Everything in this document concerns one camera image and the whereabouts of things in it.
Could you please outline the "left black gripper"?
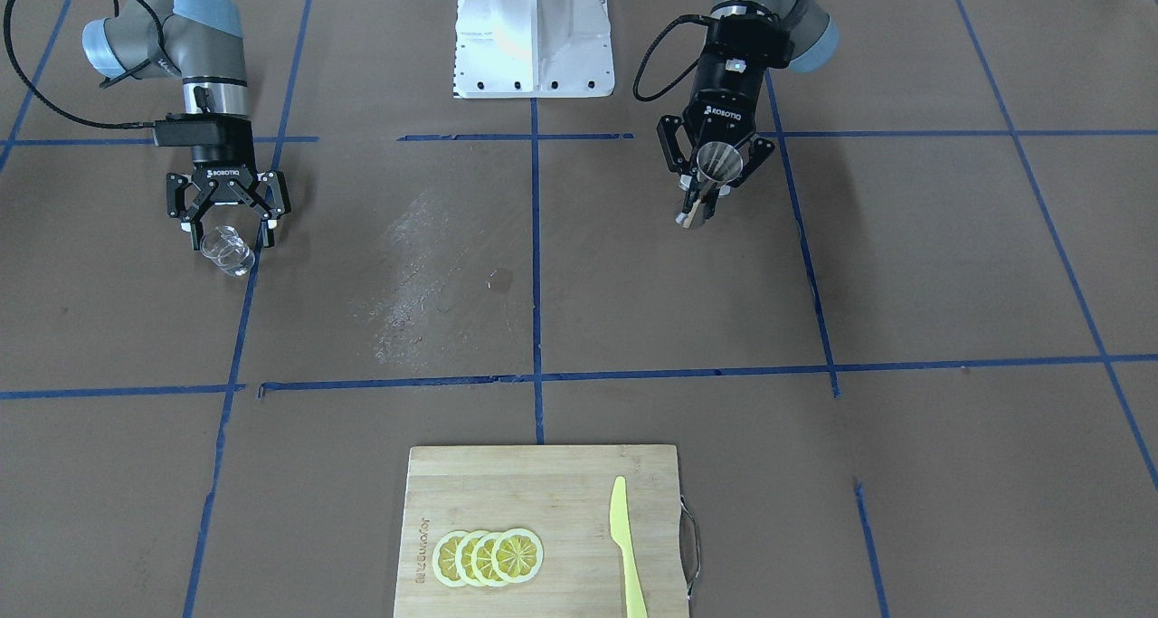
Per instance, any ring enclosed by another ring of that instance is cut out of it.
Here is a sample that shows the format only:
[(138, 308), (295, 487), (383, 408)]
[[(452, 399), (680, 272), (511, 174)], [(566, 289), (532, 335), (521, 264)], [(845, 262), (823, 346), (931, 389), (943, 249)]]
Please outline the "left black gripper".
[[(704, 221), (713, 218), (725, 186), (743, 184), (774, 154), (776, 145), (757, 137), (755, 108), (764, 73), (785, 67), (793, 57), (793, 41), (780, 16), (682, 16), (687, 24), (708, 28), (695, 64), (689, 103), (682, 116), (664, 115), (657, 133), (679, 186), (692, 186), (694, 160), (679, 144), (684, 128), (692, 152), (698, 152), (698, 201)], [(742, 156), (741, 147), (747, 147)]]

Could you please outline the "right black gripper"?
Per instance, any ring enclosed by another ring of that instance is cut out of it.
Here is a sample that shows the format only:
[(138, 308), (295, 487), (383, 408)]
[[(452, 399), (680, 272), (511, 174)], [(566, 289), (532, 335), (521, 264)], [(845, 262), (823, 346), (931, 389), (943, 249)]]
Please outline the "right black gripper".
[(258, 243), (276, 243), (276, 226), (292, 209), (284, 172), (256, 165), (252, 124), (241, 116), (201, 112), (166, 116), (166, 144), (191, 149), (195, 172), (166, 176), (166, 205), (200, 252), (208, 204), (252, 204), (261, 216)]

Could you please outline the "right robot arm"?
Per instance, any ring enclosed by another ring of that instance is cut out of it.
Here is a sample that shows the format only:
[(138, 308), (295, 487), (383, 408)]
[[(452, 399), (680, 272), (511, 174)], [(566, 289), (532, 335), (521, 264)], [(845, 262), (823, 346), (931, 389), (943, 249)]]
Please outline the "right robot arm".
[(255, 160), (243, 32), (230, 0), (133, 0), (125, 12), (83, 29), (85, 53), (104, 86), (125, 79), (177, 78), (185, 111), (153, 127), (157, 147), (186, 147), (192, 172), (166, 178), (168, 214), (199, 250), (203, 215), (219, 204), (247, 205), (261, 216), (261, 247), (274, 244), (290, 213), (283, 172)]

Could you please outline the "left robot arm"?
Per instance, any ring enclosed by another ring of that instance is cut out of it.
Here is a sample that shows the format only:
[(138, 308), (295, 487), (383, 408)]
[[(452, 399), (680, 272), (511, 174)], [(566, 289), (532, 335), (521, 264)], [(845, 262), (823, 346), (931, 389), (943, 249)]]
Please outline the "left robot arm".
[(776, 150), (755, 127), (765, 73), (819, 69), (840, 45), (840, 27), (814, 0), (714, 0), (708, 14), (670, 21), (683, 24), (706, 35), (683, 71), (692, 78), (687, 106), (662, 116), (657, 133), (683, 192), (677, 225), (695, 229)]

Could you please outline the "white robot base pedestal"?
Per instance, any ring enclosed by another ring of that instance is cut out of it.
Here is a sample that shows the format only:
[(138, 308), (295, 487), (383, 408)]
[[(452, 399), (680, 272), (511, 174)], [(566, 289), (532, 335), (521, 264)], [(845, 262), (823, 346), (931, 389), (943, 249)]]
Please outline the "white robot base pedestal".
[(607, 0), (456, 1), (455, 98), (600, 98), (615, 90)]

